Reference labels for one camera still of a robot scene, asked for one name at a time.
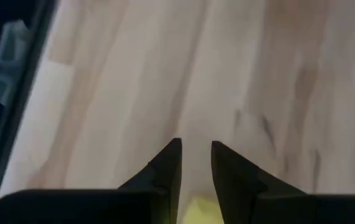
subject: dark edge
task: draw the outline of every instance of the dark edge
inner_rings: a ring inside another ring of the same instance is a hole
[[[19,123],[31,92],[36,68],[53,18],[56,0],[41,0],[33,19],[33,35],[25,55],[21,79],[13,90],[11,102],[6,106],[0,122],[0,186],[6,171]]]

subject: wooden floor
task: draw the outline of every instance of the wooden floor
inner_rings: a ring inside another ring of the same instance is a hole
[[[181,208],[212,140],[355,193],[355,0],[60,1],[0,195],[117,187],[174,136]]]

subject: yellow object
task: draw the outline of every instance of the yellow object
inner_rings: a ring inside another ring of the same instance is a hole
[[[183,218],[183,224],[223,224],[217,201],[194,197]]]

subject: light wood surface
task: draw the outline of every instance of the light wood surface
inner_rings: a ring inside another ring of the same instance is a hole
[[[355,193],[355,0],[60,1],[0,196],[117,187],[175,136],[180,213],[212,140]]]

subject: black pointed tip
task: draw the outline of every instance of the black pointed tip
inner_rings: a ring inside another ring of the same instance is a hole
[[[244,158],[241,156],[239,153],[235,152],[233,149],[231,149],[229,146],[226,146],[225,144],[221,143],[220,141],[213,141],[212,142],[212,157],[216,157],[219,159],[238,159],[241,162],[250,162],[248,159]]]
[[[181,162],[182,158],[182,139],[174,138],[169,142],[157,156],[152,159],[149,164],[156,168],[164,166],[176,166],[178,162]]]

